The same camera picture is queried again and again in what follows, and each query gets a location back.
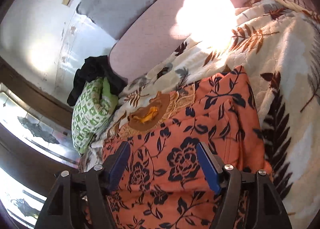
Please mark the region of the dark wooden glass door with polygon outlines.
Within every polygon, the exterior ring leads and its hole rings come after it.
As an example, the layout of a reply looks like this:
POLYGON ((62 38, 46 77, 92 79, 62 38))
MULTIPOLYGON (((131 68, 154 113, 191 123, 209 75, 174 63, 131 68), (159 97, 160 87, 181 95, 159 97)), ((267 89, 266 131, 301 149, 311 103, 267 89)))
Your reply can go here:
POLYGON ((77 170, 71 138, 72 109, 1 60, 1 187, 33 207, 48 196, 56 173, 77 170))

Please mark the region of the green white patterned pillow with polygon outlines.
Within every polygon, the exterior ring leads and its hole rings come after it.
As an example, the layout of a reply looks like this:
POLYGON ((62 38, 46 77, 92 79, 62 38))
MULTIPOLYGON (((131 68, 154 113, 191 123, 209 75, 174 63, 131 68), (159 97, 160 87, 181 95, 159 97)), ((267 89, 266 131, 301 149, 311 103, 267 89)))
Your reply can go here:
POLYGON ((106 77, 85 83, 72 115, 73 147, 79 154, 84 154, 92 138, 108 124, 117 104, 106 77))

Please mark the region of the cream leaf-print fleece blanket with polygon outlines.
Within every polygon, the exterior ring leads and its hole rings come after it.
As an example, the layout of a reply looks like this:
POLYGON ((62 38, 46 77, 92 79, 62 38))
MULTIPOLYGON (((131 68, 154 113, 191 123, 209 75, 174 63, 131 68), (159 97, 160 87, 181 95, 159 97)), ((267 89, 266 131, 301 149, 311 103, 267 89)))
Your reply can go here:
POLYGON ((189 37, 170 57, 132 80, 110 124, 88 148, 81 170, 102 163, 104 141, 123 115, 158 93, 243 66, 253 90, 270 176, 293 228, 319 212, 319 15, 284 0, 242 9, 222 45, 189 37))

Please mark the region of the orange black floral garment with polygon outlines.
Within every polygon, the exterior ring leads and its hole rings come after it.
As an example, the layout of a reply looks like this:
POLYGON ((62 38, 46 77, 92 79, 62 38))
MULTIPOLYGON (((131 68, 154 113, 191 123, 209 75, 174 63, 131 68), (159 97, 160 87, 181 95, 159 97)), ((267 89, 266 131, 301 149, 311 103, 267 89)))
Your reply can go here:
POLYGON ((243 66, 158 93, 123 115, 104 141, 107 158, 127 141, 119 188, 107 197, 117 228, 208 228, 220 197, 209 189, 196 154, 205 143, 238 170, 271 172, 253 90, 243 66))

